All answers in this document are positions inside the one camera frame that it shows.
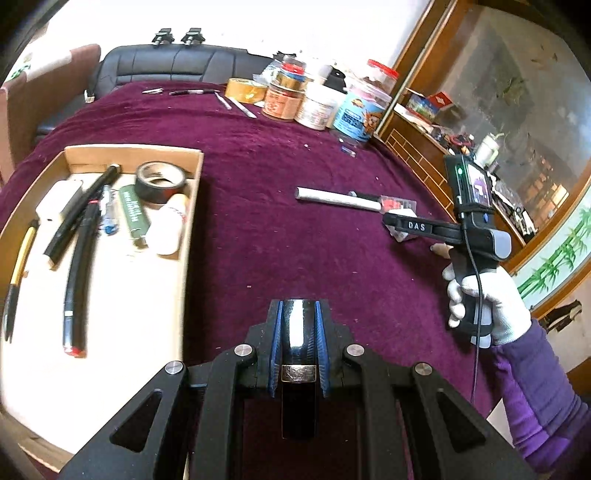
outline jar lid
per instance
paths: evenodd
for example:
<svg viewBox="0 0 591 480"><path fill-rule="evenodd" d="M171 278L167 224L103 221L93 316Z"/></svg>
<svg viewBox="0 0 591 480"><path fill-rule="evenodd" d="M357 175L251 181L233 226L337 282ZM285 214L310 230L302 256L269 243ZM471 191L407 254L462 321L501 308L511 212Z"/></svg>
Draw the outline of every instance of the jar lid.
<svg viewBox="0 0 591 480"><path fill-rule="evenodd" d="M304 67L300 67L299 65L294 65L293 63L284 63L281 65L281 68L287 72L295 73L297 75L304 74Z"/></svg>
<svg viewBox="0 0 591 480"><path fill-rule="evenodd" d="M398 80L399 74L396 70L391 69L390 67L387 67L386 65L375 60L368 60L368 65L370 67L380 69L381 72L385 75L389 76L390 78L393 78L394 80Z"/></svg>

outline white bottle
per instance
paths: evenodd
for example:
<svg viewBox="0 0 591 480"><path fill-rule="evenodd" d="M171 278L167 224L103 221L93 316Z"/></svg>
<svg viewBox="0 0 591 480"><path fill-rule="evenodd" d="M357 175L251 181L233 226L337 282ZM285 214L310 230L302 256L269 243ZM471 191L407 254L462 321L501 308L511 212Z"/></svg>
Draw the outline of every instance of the white bottle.
<svg viewBox="0 0 591 480"><path fill-rule="evenodd" d="M189 198L177 193L154 215L146 233L146 243L158 255L172 255L178 250L186 221Z"/></svg>

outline display screen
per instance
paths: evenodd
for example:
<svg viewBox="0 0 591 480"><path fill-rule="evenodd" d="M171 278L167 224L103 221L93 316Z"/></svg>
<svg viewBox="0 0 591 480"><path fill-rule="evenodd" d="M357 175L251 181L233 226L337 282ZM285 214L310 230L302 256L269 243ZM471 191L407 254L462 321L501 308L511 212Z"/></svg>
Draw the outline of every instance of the display screen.
<svg viewBox="0 0 591 480"><path fill-rule="evenodd" d="M485 207L492 207L491 193L488 191L485 174L474 165L468 164L468 179L470 180L470 189L472 190L472 201L480 203L480 205Z"/></svg>

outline gloved hand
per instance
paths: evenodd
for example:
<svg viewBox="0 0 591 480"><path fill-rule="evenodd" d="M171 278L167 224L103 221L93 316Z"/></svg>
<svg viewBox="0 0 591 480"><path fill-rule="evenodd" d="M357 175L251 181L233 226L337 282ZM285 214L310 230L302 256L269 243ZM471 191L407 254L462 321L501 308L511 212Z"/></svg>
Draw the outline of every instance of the gloved hand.
<svg viewBox="0 0 591 480"><path fill-rule="evenodd" d="M460 325L460 320L466 314L466 308L462 303L463 294L478 299L476 276L464 278L461 286L455 277L452 265L443 270L443 278L449 281L447 296L450 299L449 309L452 313L449 317L451 328ZM503 267L497 267L496 272L481 273L480 282L484 299L492 303L492 344L504 345L517 340L529 330L531 314L521 300L513 279Z"/></svg>

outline black clamp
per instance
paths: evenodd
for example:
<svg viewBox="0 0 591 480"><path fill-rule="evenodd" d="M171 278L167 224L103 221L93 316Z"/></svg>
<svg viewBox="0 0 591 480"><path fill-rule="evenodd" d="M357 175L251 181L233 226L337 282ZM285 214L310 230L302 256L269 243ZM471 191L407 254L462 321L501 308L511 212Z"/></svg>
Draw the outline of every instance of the black clamp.
<svg viewBox="0 0 591 480"><path fill-rule="evenodd" d="M160 31L158 33L156 33L156 36L152 40L154 47L157 47L161 43L174 42L174 37L173 37L172 31L173 31L172 28L161 28Z"/></svg>
<svg viewBox="0 0 591 480"><path fill-rule="evenodd" d="M295 421L311 422L316 434L320 403L355 406L359 478L407 478L409 468L417 479L536 478L431 365L390 364L354 343L350 330L331 320L325 300L274 300L267 321L251 326L244 343L212 362L169 362L74 455L59 479L180 480L189 452L191 480L241 478L245 401L273 401L275 388L282 433L291 441L293 429L285 427Z"/></svg>
<svg viewBox="0 0 591 480"><path fill-rule="evenodd" d="M195 27L189 28L189 31L185 33L185 36L181 40L187 47L190 47L194 43L201 45L204 41L205 37L201 35L201 28Z"/></svg>

